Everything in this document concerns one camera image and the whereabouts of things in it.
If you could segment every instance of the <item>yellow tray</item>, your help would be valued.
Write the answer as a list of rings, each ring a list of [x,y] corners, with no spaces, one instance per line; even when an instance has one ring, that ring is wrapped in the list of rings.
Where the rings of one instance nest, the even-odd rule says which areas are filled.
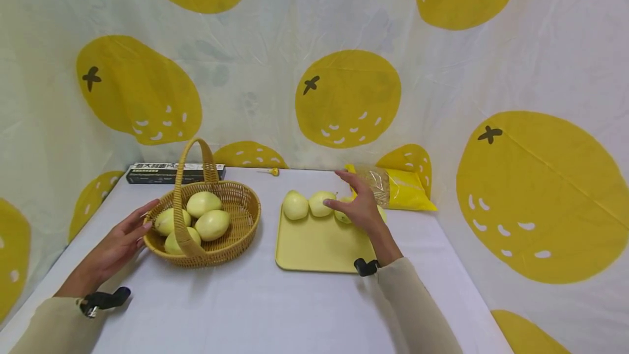
[[[376,258],[364,231],[334,218],[307,217],[290,221],[279,213],[276,263],[285,270],[356,274],[353,262]]]

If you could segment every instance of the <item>right hand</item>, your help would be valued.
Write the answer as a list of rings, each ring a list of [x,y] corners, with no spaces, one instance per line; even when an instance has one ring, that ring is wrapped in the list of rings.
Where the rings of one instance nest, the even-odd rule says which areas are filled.
[[[343,212],[354,225],[365,230],[367,234],[375,234],[385,224],[380,216],[380,212],[378,212],[376,198],[373,196],[372,189],[355,173],[340,170],[334,172],[340,179],[346,181],[357,195],[351,202],[341,202],[328,198],[323,201],[323,205]]]

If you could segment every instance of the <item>white table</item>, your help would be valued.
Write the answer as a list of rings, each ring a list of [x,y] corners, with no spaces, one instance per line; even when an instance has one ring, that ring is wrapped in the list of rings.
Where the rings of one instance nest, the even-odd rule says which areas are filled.
[[[132,289],[125,309],[108,316],[94,353],[404,353],[397,322],[373,276],[286,272],[275,263],[278,213],[291,189],[305,196],[349,194],[332,172],[228,168],[227,180],[260,197],[262,220],[240,258],[216,268],[170,266],[149,251],[115,277]],[[107,232],[172,185],[121,179],[45,279],[0,333],[6,353],[42,300]],[[472,280],[430,214],[388,210],[402,252],[442,309],[465,353],[512,353]]]

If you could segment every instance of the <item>plastic bag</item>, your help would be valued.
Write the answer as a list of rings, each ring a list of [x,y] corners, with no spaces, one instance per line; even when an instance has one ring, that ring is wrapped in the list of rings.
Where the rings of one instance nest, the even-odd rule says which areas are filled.
[[[345,168],[366,181],[376,196],[376,202],[383,208],[437,210],[427,197],[416,172],[359,164],[348,164]]]

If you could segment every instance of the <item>sleeve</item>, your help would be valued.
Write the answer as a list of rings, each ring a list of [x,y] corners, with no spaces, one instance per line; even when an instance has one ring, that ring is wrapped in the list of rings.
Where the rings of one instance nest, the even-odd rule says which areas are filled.
[[[45,300],[10,354],[91,353],[104,317],[101,312],[95,318],[87,318],[80,311],[79,301],[61,297]]]
[[[377,280],[392,305],[410,353],[462,353],[446,318],[407,258],[379,268]]]

